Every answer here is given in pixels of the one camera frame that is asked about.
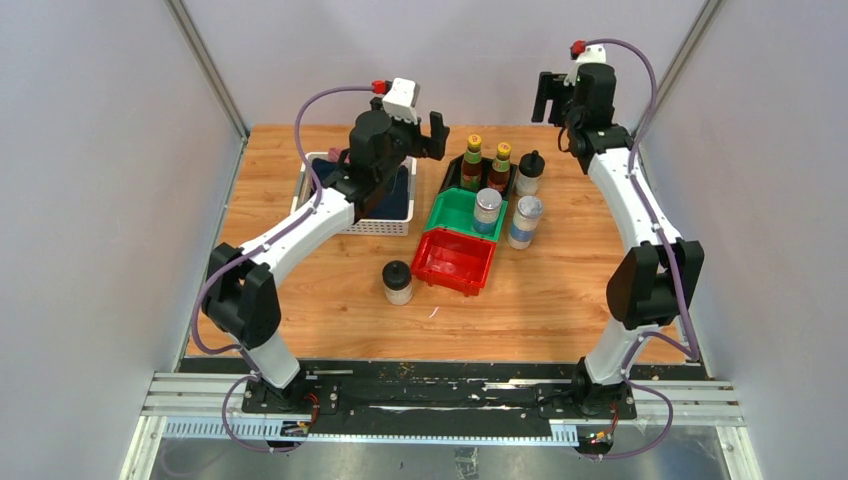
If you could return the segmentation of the silver lid jar back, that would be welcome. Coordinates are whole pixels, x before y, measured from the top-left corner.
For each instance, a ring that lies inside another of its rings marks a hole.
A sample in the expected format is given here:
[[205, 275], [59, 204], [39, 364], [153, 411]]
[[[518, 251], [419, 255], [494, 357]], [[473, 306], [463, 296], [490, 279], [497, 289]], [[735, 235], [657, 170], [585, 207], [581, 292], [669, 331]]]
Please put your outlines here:
[[497, 225], [502, 207], [501, 193], [493, 188], [479, 190], [475, 197], [472, 228], [480, 234], [491, 234]]

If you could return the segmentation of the silver lid jar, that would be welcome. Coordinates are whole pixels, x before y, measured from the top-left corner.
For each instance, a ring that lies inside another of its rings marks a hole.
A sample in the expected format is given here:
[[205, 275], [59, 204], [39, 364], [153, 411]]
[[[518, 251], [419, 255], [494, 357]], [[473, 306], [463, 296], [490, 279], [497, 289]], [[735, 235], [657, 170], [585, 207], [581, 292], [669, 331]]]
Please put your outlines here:
[[472, 228], [480, 234], [491, 234], [497, 225], [502, 207], [501, 193], [493, 188], [479, 190], [475, 197]]
[[530, 246], [544, 212], [543, 202], [536, 196], [523, 196], [516, 205], [508, 234], [508, 244], [517, 250]]

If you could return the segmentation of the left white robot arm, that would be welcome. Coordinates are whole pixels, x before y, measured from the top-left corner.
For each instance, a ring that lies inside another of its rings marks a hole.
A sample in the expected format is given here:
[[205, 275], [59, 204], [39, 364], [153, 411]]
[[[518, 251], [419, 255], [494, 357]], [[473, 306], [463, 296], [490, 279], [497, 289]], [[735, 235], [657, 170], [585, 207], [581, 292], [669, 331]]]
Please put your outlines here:
[[380, 203], [407, 158], [443, 159], [450, 129], [437, 111], [430, 112], [429, 125], [429, 134], [423, 134], [419, 117], [404, 118], [387, 98], [373, 99], [371, 109], [356, 118], [348, 148], [307, 203], [241, 246], [222, 243], [211, 252], [199, 309], [250, 359], [279, 411], [298, 411], [307, 390], [296, 379], [300, 363], [278, 332], [279, 287], [321, 244]]

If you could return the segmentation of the yellow cap sauce bottle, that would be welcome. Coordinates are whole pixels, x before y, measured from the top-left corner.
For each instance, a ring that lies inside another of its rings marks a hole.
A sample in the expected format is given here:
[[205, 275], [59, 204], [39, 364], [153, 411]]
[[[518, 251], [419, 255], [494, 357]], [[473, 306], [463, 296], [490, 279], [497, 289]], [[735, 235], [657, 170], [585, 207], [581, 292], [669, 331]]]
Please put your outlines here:
[[480, 189], [482, 178], [481, 148], [482, 137], [469, 135], [461, 163], [460, 186], [474, 192]]
[[511, 176], [511, 152], [512, 146], [508, 142], [499, 143], [487, 176], [487, 187], [501, 194], [507, 191]]

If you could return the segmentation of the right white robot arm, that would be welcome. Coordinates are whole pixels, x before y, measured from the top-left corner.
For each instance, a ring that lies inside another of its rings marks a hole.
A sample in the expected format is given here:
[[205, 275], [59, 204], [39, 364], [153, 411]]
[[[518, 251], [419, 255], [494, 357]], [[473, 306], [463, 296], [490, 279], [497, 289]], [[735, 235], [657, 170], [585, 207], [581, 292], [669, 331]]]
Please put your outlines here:
[[674, 321], [684, 339], [670, 345], [692, 361], [701, 358], [689, 307], [705, 252], [681, 236], [650, 191], [635, 137], [614, 121], [616, 85], [615, 70], [605, 63], [579, 64], [570, 73], [543, 71], [531, 117], [567, 137], [568, 152], [603, 195], [625, 248], [606, 288], [611, 318], [571, 381], [572, 406], [589, 418], [624, 395], [637, 355]]

